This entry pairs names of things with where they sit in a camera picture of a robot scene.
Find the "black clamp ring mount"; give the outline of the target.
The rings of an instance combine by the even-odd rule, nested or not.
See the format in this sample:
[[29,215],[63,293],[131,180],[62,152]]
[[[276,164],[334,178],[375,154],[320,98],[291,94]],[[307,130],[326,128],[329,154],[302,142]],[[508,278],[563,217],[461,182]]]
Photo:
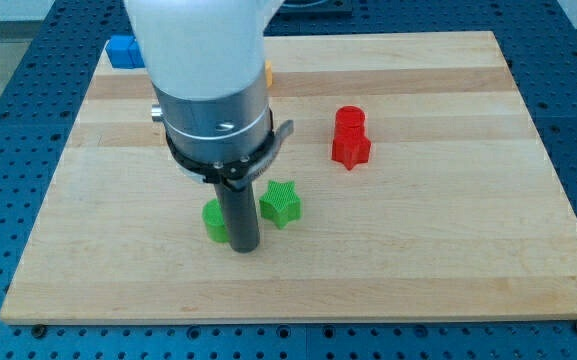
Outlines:
[[187,176],[235,191],[260,177],[294,132],[291,120],[275,127],[269,110],[166,111],[164,126],[172,157]]

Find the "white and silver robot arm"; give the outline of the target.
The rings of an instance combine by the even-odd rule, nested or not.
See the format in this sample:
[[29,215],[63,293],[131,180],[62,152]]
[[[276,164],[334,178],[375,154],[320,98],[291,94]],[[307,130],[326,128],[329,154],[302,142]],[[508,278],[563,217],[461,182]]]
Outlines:
[[126,0],[124,6],[180,168],[213,185],[228,242],[260,242],[253,182],[294,131],[274,124],[264,31],[283,0]]

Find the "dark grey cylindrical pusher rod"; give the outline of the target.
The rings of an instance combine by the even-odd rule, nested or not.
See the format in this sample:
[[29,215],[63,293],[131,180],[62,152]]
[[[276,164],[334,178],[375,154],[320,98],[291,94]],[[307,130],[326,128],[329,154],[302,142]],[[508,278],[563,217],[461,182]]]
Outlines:
[[214,186],[231,248],[238,253],[249,253],[260,243],[260,230],[251,185],[242,190],[231,190],[225,185]]

